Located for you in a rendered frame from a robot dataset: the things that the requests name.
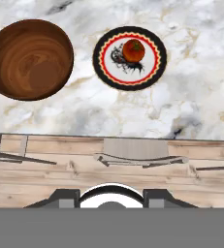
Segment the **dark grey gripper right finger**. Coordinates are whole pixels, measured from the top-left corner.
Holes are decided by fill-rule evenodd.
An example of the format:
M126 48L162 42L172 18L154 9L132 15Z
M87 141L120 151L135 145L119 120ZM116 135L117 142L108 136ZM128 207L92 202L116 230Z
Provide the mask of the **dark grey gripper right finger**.
M196 208L189 202L176 199L167 189L144 189L144 208Z

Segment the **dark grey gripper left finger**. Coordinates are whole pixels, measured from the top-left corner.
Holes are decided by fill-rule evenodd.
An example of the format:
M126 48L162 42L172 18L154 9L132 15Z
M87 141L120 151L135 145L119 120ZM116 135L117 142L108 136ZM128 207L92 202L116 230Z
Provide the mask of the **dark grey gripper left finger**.
M37 201L27 208L79 208L79 189L56 189L47 199Z

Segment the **brown wooden bowl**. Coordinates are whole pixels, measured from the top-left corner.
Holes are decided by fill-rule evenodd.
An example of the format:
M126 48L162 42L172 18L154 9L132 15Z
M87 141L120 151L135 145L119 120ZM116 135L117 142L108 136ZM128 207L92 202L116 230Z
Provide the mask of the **brown wooden bowl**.
M0 94L38 101L58 92L74 67L74 49L57 25L25 19L0 30Z

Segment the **red tomato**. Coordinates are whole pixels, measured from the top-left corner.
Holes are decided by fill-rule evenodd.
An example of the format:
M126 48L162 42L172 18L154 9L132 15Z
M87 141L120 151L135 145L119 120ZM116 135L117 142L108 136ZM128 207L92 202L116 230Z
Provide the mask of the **red tomato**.
M124 44L122 54L126 61L138 63L144 58L145 49L139 40L131 39Z

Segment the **white and black round object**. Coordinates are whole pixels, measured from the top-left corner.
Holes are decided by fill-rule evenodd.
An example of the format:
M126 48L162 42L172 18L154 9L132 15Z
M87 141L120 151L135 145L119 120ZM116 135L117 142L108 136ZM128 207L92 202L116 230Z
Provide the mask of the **white and black round object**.
M134 188L120 183L103 183L93 186L80 196L81 208L98 208L108 202L123 208L143 208L143 195Z

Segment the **black red white patterned plate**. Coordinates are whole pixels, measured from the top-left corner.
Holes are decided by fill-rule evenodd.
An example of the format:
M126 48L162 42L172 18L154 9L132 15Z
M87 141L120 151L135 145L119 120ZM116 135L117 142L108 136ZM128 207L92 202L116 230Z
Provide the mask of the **black red white patterned plate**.
M139 40L145 49L138 63L125 60L122 49L131 40ZM93 67L106 85L123 91L143 90L153 85L164 73L167 50L158 36L137 26L122 26L106 33L93 52Z

